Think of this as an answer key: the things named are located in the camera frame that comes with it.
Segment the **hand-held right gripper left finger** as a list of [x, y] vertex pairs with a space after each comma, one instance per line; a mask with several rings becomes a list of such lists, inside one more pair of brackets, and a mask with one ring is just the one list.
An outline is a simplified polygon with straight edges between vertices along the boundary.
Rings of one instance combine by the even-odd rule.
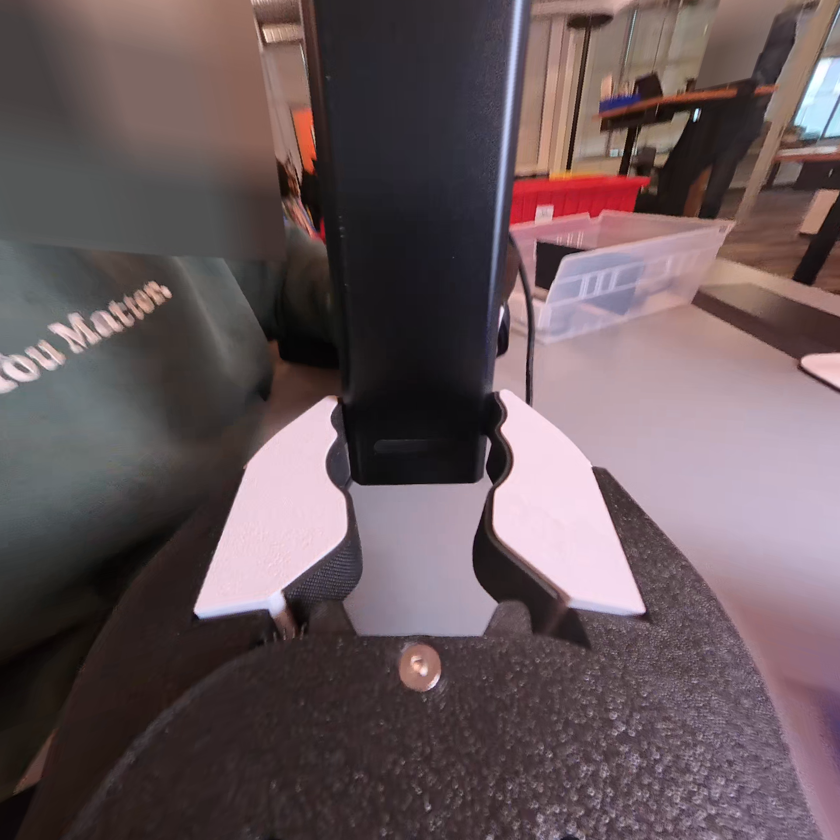
[[194, 603], [199, 620], [266, 612], [282, 632], [361, 580], [342, 407], [326, 396], [248, 462]]

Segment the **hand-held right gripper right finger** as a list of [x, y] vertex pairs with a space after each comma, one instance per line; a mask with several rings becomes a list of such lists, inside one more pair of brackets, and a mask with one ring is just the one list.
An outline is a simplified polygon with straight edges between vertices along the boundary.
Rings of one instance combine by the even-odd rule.
[[579, 613], [647, 614], [595, 471], [556, 426], [509, 390], [486, 410], [491, 487], [473, 570], [529, 632], [588, 645]]

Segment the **black USB hub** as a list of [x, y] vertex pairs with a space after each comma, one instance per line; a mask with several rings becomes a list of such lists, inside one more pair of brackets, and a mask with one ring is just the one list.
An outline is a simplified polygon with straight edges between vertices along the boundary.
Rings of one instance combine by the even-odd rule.
[[363, 486], [485, 468], [530, 2], [301, 2]]

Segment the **person's left forearm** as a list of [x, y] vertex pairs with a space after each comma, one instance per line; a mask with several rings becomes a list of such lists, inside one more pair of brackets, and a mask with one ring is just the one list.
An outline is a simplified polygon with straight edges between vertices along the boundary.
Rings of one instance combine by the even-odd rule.
[[337, 370], [333, 284], [325, 244], [287, 223], [285, 258], [278, 269], [275, 339], [287, 362]]

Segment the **black bin divider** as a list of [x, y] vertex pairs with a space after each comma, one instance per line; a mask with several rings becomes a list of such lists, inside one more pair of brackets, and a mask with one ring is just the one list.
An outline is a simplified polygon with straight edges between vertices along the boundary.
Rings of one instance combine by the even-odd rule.
[[570, 256], [585, 253], [586, 248], [561, 245], [545, 240], [535, 244], [534, 283], [536, 290], [547, 293], [557, 277], [560, 264]]

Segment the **clear plastic bin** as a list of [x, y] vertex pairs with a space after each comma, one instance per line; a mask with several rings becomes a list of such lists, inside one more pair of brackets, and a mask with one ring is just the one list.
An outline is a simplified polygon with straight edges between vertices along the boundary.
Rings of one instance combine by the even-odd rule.
[[[535, 340], [557, 343], [692, 302], [734, 227], [731, 219], [603, 211], [510, 228], [533, 293]], [[545, 293], [535, 246], [587, 249], [567, 257]]]

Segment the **red plastic bin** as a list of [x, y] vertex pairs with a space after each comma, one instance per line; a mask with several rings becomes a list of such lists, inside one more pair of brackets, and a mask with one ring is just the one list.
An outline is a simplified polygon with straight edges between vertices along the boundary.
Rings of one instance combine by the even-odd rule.
[[632, 212], [649, 176], [597, 175], [566, 182], [549, 177], [518, 178], [513, 183], [510, 224], [547, 222], [558, 217], [605, 211]]

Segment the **black floor lamp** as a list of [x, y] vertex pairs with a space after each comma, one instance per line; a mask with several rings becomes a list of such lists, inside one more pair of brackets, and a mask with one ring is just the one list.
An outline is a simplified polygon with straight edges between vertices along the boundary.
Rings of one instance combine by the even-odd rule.
[[569, 17], [567, 29], [580, 36], [579, 59], [577, 66], [576, 85], [574, 90], [574, 106], [572, 110], [572, 121], [570, 126], [569, 142], [565, 162], [565, 171], [572, 172], [574, 153], [576, 149], [578, 132], [581, 123], [581, 109], [583, 103], [585, 75], [589, 60], [590, 47], [593, 33], [614, 19], [614, 13], [586, 13], [575, 14]]

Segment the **wooden standing desk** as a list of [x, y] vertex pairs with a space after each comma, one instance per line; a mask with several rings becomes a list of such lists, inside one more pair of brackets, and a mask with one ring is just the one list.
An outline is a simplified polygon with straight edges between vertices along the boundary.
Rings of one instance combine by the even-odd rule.
[[617, 172], [620, 176], [626, 176], [631, 168], [637, 137], [643, 127], [670, 122], [677, 113], [693, 112], [708, 103], [745, 95], [767, 98], [772, 96], [777, 88], [776, 85], [756, 85], [750, 80], [742, 80], [723, 87], [639, 99], [620, 108], [601, 109], [595, 120], [600, 123], [601, 132], [626, 131], [623, 155]]

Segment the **wooden desk with black legs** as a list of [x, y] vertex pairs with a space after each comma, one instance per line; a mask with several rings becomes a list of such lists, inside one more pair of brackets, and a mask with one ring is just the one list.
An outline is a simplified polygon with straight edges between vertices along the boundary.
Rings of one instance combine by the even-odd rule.
[[[838, 192], [839, 189], [839, 149], [838, 145], [804, 149], [789, 149], [778, 152], [774, 164], [817, 165], [825, 169], [819, 189]], [[811, 242], [793, 274], [793, 281], [811, 287], [822, 270], [839, 237], [839, 197], [828, 209], [822, 225], [812, 236]]]

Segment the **orange wall display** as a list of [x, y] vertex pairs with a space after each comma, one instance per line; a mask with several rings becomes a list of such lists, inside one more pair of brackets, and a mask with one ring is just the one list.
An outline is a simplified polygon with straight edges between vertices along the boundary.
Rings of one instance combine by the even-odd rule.
[[294, 109], [291, 113], [303, 171], [316, 170], [317, 149], [311, 108]]

